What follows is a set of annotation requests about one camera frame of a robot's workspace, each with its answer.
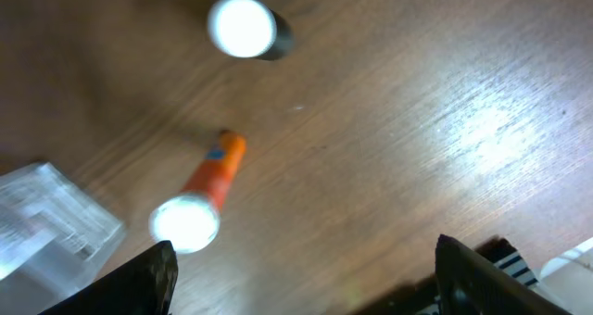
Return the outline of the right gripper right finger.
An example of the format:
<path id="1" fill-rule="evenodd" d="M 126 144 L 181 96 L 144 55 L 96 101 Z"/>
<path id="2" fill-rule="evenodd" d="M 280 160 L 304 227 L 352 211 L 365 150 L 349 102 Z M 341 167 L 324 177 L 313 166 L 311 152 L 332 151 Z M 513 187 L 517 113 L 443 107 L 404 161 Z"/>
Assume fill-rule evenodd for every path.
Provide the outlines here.
<path id="1" fill-rule="evenodd" d="M 569 315 L 448 235 L 436 244 L 435 277 L 442 315 Z"/>

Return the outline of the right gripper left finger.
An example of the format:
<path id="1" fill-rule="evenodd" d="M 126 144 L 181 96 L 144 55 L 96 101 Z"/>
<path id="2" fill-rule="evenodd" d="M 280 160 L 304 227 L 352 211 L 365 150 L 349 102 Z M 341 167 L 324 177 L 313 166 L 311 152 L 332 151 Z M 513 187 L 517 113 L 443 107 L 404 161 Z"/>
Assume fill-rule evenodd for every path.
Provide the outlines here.
<path id="1" fill-rule="evenodd" d="M 169 315 L 179 274 L 169 241 L 161 241 L 40 315 Z"/>

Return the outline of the orange tube white cap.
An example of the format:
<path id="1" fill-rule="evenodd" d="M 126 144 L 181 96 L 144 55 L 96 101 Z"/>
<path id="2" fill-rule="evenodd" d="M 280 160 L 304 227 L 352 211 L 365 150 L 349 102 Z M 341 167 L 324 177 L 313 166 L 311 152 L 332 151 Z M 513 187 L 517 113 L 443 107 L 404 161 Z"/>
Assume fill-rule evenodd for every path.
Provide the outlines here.
<path id="1" fill-rule="evenodd" d="M 153 210 L 149 231 L 178 254 L 207 247 L 221 227 L 221 207 L 246 152 L 244 135 L 223 130 L 182 190 Z"/>

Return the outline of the dark syrup bottle white cap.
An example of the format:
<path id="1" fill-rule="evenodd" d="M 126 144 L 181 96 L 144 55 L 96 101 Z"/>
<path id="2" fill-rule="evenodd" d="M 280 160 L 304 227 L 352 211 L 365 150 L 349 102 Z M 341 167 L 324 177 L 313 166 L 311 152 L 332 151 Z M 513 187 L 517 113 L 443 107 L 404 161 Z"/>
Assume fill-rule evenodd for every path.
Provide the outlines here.
<path id="1" fill-rule="evenodd" d="M 207 16 L 208 36 L 222 53 L 278 60 L 294 47 L 287 21 L 259 0 L 218 0 Z"/>

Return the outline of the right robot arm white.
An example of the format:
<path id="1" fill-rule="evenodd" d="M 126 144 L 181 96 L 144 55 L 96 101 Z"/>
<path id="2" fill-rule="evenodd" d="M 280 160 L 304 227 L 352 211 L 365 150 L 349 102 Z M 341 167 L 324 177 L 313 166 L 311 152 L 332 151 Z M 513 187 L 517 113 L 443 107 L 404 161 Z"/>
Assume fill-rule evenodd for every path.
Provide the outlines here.
<path id="1" fill-rule="evenodd" d="M 179 270 L 161 241 L 43 315 L 168 315 Z M 536 292 L 541 285 L 519 251 L 494 238 L 477 249 L 440 235 L 435 272 L 360 309 L 362 314 L 565 314 Z"/>

